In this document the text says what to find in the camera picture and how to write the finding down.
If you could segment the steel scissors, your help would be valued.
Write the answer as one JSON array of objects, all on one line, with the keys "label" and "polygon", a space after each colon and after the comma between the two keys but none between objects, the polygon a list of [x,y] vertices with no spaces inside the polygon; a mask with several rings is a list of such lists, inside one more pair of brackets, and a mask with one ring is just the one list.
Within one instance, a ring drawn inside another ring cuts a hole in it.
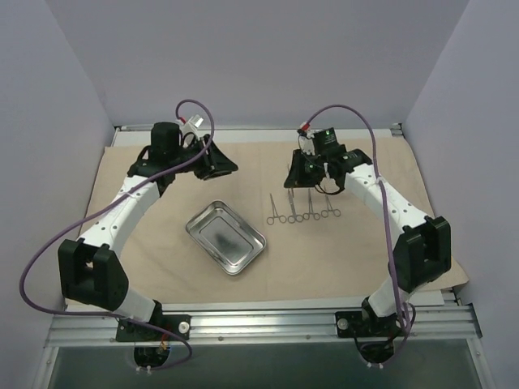
[{"label": "steel scissors", "polygon": [[288,196],[289,205],[290,205],[290,214],[287,216],[287,221],[290,224],[303,222],[303,216],[301,214],[299,214],[296,210],[296,207],[294,204],[294,194],[291,189],[287,190],[287,196]]}]

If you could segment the small steel forceps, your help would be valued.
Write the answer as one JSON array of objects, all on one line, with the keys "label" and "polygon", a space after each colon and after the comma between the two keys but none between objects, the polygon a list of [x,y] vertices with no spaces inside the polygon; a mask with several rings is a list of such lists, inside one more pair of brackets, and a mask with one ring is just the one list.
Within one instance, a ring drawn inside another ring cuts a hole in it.
[{"label": "small steel forceps", "polygon": [[330,215],[333,215],[334,217],[341,216],[341,211],[332,205],[330,198],[327,194],[324,196],[324,201],[325,201],[325,209],[322,210],[320,213],[320,215],[323,218],[328,218]]}]

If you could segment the beige cloth surgical kit roll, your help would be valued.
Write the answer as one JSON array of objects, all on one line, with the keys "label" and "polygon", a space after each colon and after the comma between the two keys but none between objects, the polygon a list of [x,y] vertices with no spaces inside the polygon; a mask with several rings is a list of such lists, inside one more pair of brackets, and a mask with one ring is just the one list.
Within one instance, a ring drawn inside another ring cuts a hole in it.
[{"label": "beige cloth surgical kit roll", "polygon": [[[290,213],[283,184],[296,146],[221,143],[237,172],[208,181],[178,175],[120,254],[131,287],[164,304],[362,298],[376,291],[388,274],[384,225],[350,192],[331,198],[340,217],[267,224],[270,193],[278,212]],[[185,230],[214,200],[228,204],[267,240],[236,276],[227,275]]]}]

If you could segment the steel instrument tray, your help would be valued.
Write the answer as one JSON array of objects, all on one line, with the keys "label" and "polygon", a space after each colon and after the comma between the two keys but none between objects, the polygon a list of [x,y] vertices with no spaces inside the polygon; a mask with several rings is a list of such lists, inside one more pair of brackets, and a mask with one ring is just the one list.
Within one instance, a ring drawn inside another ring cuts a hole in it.
[{"label": "steel instrument tray", "polygon": [[242,272],[267,247],[265,236],[221,200],[191,217],[185,230],[230,276]]}]

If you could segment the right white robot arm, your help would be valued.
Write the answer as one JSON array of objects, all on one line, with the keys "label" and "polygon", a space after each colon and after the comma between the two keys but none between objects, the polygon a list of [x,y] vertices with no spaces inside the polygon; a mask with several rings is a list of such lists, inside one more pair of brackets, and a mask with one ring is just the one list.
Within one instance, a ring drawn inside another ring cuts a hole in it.
[{"label": "right white robot arm", "polygon": [[359,149],[339,145],[319,155],[293,150],[284,187],[289,197],[304,190],[308,202],[305,212],[290,207],[286,217],[290,223],[340,217],[342,212],[331,198],[345,191],[383,223],[388,274],[364,299],[359,316],[369,334],[381,333],[389,320],[403,323],[410,297],[451,269],[451,229],[446,219],[413,206]]}]

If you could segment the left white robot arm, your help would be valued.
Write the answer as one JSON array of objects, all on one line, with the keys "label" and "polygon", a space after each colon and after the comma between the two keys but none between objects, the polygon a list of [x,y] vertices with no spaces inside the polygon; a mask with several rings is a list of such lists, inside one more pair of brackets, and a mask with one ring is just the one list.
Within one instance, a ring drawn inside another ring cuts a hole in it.
[{"label": "left white robot arm", "polygon": [[135,320],[134,329],[146,340],[156,339],[164,320],[157,301],[136,292],[119,260],[122,249],[146,211],[165,193],[179,173],[207,181],[229,175],[238,166],[210,135],[183,144],[185,130],[159,122],[151,142],[130,166],[109,210],[75,241],[58,247],[62,295]]}]

